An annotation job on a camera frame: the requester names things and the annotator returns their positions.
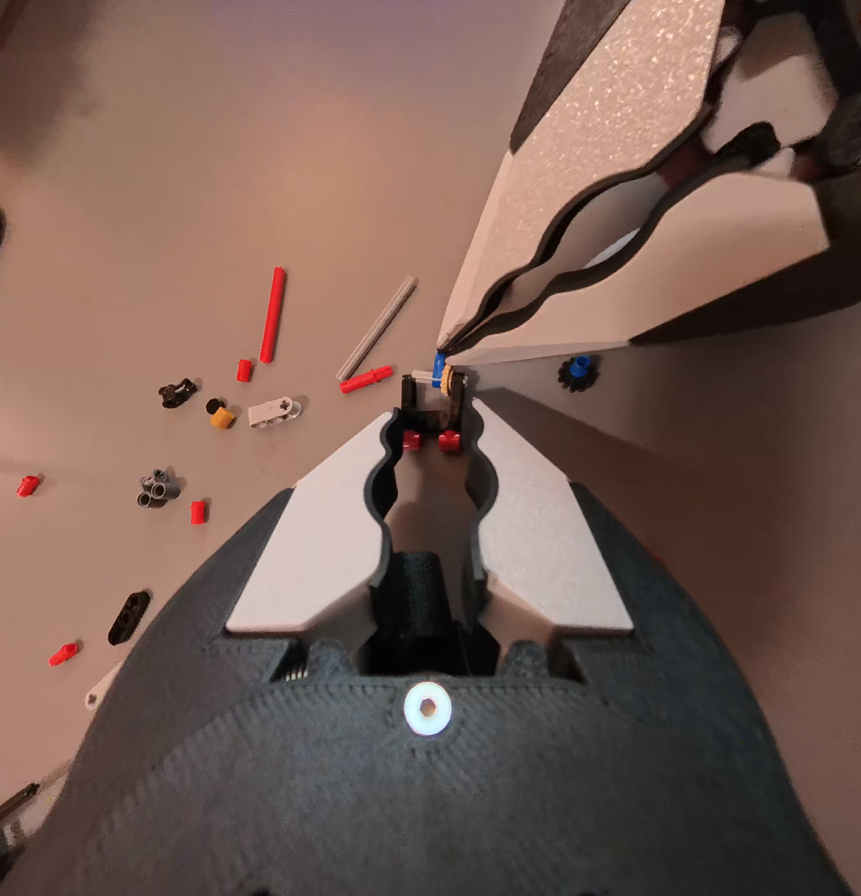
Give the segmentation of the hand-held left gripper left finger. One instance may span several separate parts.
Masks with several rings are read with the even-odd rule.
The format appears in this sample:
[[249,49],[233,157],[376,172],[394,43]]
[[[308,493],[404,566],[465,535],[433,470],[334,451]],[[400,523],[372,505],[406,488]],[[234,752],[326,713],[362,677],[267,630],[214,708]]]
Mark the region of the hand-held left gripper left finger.
[[373,598],[388,572],[385,519],[398,498],[402,415],[382,413],[303,476],[231,611],[226,631],[343,644],[358,656],[378,624]]

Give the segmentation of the light grey three-hole liftarm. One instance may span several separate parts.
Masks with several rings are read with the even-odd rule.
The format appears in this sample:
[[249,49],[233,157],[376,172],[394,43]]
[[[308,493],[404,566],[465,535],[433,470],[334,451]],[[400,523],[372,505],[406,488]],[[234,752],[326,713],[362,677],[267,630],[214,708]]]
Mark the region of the light grey three-hole liftarm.
[[302,404],[290,397],[269,400],[247,409],[250,427],[263,429],[295,420],[302,414]]

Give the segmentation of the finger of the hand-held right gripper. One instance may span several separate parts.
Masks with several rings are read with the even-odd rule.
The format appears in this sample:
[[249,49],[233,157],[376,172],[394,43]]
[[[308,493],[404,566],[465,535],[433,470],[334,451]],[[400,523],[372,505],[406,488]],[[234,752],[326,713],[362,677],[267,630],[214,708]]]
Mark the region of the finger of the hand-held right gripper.
[[496,291],[542,261],[594,188],[650,168],[699,118],[721,1],[565,2],[437,340],[454,352]]
[[527,307],[447,353],[453,366],[623,348],[635,337],[825,252],[815,188],[727,171],[664,201],[618,251],[554,277]]

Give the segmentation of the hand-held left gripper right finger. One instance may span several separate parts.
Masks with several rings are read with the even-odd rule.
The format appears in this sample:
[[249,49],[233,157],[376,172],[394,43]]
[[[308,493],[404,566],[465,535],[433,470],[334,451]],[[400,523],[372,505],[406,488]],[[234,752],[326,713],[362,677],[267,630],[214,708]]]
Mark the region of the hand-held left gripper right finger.
[[564,640],[625,638],[634,622],[568,476],[480,398],[466,409],[466,623],[547,665]]

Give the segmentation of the black two-hole liftarm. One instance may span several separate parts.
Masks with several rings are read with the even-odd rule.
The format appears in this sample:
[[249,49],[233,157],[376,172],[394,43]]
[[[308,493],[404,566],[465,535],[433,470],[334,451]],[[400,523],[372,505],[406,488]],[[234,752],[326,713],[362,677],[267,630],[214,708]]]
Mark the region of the black two-hole liftarm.
[[152,594],[149,590],[140,590],[131,593],[126,598],[111,628],[108,632],[108,644],[111,646],[119,646],[127,643],[149,607]]

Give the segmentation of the red axle pin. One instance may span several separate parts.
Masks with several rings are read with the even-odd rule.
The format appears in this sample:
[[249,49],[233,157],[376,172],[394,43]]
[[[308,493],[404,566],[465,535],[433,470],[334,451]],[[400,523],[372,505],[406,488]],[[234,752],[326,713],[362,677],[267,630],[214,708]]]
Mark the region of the red axle pin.
[[394,369],[389,364],[372,368],[362,374],[354,375],[341,381],[339,390],[342,394],[348,395],[369,386],[380,384],[392,377],[393,374]]

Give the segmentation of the light grey long axle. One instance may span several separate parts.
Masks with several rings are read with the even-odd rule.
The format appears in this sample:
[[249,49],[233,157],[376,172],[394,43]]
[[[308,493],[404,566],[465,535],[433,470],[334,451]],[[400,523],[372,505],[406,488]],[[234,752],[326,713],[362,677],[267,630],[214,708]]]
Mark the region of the light grey long axle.
[[335,378],[339,385],[353,377],[357,368],[367,358],[369,352],[389,328],[393,319],[400,313],[408,298],[414,294],[417,286],[418,281],[414,276],[407,277],[401,284],[376,321],[370,326],[369,330],[349,355],[345,364],[336,373]]

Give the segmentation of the black gear with blue pin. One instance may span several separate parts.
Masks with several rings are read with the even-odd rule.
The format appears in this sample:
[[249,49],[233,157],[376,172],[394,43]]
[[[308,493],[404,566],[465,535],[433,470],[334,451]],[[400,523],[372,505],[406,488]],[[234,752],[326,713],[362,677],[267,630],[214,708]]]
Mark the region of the black gear with blue pin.
[[579,354],[572,356],[559,367],[558,382],[560,386],[571,392],[584,392],[595,385],[601,367],[598,355]]

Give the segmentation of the long red axle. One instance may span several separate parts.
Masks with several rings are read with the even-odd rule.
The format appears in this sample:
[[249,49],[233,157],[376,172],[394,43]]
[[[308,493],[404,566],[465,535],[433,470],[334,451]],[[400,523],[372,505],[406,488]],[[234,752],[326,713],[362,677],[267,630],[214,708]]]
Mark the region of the long red axle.
[[259,351],[259,362],[262,364],[271,364],[275,358],[286,277],[287,271],[283,267],[277,266],[274,268],[268,297],[266,321]]

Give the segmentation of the dark grey tube connector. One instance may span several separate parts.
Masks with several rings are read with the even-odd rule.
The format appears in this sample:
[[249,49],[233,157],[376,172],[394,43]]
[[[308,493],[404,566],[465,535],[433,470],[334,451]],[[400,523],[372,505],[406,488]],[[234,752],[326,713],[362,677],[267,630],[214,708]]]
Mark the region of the dark grey tube connector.
[[139,479],[136,503],[142,508],[159,508],[180,496],[178,483],[163,469],[154,469]]

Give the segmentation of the white liftarm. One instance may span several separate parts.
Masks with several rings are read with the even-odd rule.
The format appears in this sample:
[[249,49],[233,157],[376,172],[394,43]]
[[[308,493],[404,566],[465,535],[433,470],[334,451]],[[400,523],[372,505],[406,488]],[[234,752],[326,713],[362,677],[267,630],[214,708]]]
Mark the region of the white liftarm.
[[103,678],[101,678],[95,686],[89,689],[88,693],[85,696],[85,708],[87,709],[87,711],[95,712],[100,708],[100,705],[103,703],[104,698],[111,689],[111,686],[114,683],[123,665],[124,663],[121,662],[116,666],[113,666],[111,670]]

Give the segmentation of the black frame with red bushes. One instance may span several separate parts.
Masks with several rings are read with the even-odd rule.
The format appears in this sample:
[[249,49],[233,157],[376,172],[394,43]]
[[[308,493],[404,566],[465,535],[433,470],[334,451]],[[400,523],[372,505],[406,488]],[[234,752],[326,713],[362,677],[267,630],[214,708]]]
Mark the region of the black frame with red bushes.
[[[420,401],[420,387],[439,391],[447,401],[445,406],[425,407]],[[401,379],[403,414],[402,449],[420,450],[425,441],[435,439],[441,453],[456,456],[462,452],[462,417],[466,397],[466,375],[446,366],[440,376],[440,386],[432,385],[432,375],[415,371]]]

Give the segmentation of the blue and tan pin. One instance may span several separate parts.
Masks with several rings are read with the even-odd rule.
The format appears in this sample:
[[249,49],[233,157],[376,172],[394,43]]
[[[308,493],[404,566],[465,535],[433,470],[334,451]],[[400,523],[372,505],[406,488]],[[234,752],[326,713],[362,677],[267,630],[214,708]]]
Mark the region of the blue and tan pin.
[[447,363],[445,354],[438,352],[430,371],[414,370],[410,376],[416,384],[432,387],[449,396],[456,389],[460,374],[454,366]]

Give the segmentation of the black multicoloured brick chassis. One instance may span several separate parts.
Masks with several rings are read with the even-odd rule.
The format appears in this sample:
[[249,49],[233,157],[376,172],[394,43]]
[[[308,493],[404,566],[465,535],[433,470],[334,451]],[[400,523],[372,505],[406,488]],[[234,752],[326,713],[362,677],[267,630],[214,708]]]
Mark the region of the black multicoloured brick chassis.
[[24,851],[24,834],[14,835],[9,842],[5,834],[8,823],[19,820],[19,813],[39,793],[41,784],[33,782],[0,804],[0,882],[9,873]]

